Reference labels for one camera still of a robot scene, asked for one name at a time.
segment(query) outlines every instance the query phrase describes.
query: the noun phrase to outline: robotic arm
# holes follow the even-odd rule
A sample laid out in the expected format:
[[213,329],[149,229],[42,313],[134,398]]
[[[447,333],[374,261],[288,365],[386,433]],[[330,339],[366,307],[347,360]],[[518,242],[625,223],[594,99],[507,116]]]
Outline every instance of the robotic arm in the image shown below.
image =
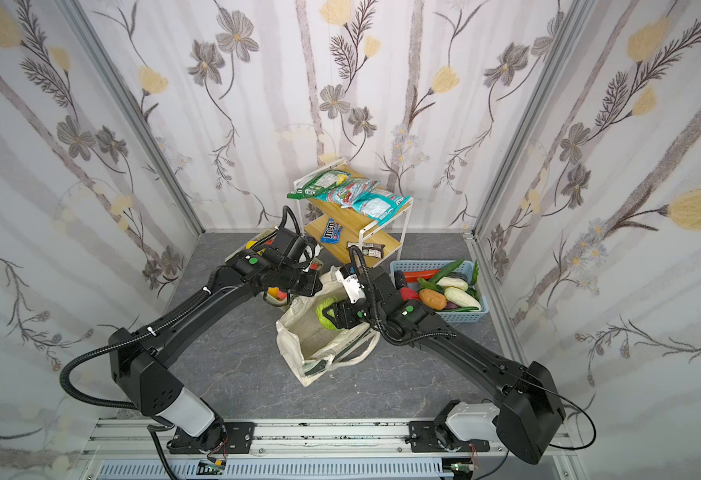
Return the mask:
[[[132,408],[164,424],[174,424],[177,432],[174,449],[169,446],[172,453],[206,453],[219,447],[229,435],[223,419],[168,368],[211,325],[269,287],[300,296],[314,296],[321,290],[317,272],[304,270],[312,258],[298,262],[308,246],[313,251],[315,240],[300,235],[294,215],[297,233],[285,229],[287,213],[291,214],[285,207],[276,232],[233,255],[199,292],[173,311],[134,332],[119,329],[107,346],[72,360],[60,373],[62,388],[86,403]],[[265,241],[271,238],[272,244],[266,246]],[[492,420],[499,440],[525,462],[537,464],[565,416],[549,371],[536,362],[525,367],[505,359],[453,329],[430,307],[415,300],[403,302],[388,275],[381,268],[368,269],[361,251],[351,249],[351,259],[356,261],[342,271],[345,280],[360,287],[360,294],[350,296],[353,302],[335,303],[325,314],[333,310],[334,315],[327,316],[338,328],[369,322],[386,341],[431,352],[486,389],[494,406],[499,407],[499,415]],[[70,382],[73,369],[106,353],[112,378],[130,402],[91,397]],[[450,448],[457,441],[455,437],[465,440],[442,426],[440,443],[444,448]],[[159,446],[155,436],[154,442]],[[166,466],[160,449],[159,454]]]

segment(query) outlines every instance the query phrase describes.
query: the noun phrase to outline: floral wallpaper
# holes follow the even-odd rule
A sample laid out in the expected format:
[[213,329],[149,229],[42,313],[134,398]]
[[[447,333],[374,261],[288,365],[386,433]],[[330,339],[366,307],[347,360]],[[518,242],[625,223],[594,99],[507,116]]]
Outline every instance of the floral wallpaper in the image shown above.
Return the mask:
[[[71,474],[113,412],[67,397],[58,370],[160,316],[190,255],[195,235],[137,144],[55,5],[0,2],[0,478]],[[120,398],[107,369],[74,382]]]
[[480,242],[589,478],[701,477],[701,2],[595,3]]
[[569,2],[82,4],[205,227],[271,224],[294,179],[345,157],[416,198],[412,227],[459,230]]

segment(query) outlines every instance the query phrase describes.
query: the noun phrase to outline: basket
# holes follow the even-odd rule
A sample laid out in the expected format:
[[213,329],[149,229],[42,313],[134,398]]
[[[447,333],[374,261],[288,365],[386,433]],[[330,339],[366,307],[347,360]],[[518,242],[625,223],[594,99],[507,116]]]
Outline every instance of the basket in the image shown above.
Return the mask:
[[[402,272],[435,270],[450,262],[451,260],[394,260],[391,262],[391,279],[394,278],[394,271],[396,270],[401,270]],[[464,261],[455,272],[465,275],[470,280],[471,276],[473,276],[473,262]],[[417,282],[410,283],[409,287],[416,292],[420,290],[420,284]],[[439,315],[449,323],[476,323],[488,312],[487,297],[481,295],[481,310],[474,310],[473,312],[439,312]]]

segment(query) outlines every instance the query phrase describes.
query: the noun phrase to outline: white bag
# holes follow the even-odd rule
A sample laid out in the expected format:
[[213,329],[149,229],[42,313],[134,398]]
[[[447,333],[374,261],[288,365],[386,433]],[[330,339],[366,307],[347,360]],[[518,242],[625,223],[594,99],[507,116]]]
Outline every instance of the white bag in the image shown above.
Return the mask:
[[[320,277],[323,288],[315,296],[298,296],[289,310],[276,322],[276,344],[287,365],[303,386],[309,386],[326,372],[356,365],[369,356],[380,341],[380,333],[368,323],[350,330],[327,330],[316,316],[316,306],[327,297],[347,298],[343,284],[334,275],[335,267]],[[367,349],[353,360],[349,356],[365,341]]]

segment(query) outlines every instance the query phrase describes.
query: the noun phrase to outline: green pepper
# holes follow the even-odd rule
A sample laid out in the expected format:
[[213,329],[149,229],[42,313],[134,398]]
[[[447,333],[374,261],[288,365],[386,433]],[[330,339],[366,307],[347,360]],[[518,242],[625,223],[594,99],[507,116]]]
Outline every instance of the green pepper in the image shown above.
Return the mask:
[[452,310],[442,310],[442,312],[473,312],[474,310],[481,310],[477,306],[461,306],[460,308],[453,308]]
[[457,267],[463,264],[465,259],[460,259],[460,260],[455,260],[449,264],[444,265],[441,270],[436,273],[436,275],[433,275],[431,277],[431,282],[433,283],[439,283],[439,280],[441,280],[443,277],[451,274],[454,270],[457,270]]
[[422,278],[422,276],[417,279],[417,283],[420,283],[420,288],[427,288],[428,290],[433,290],[434,292],[442,294],[444,293],[444,289],[441,286],[437,285],[436,283],[425,280],[424,278]]
[[479,263],[473,264],[473,280],[471,280],[471,286],[475,286],[477,280],[479,280]]

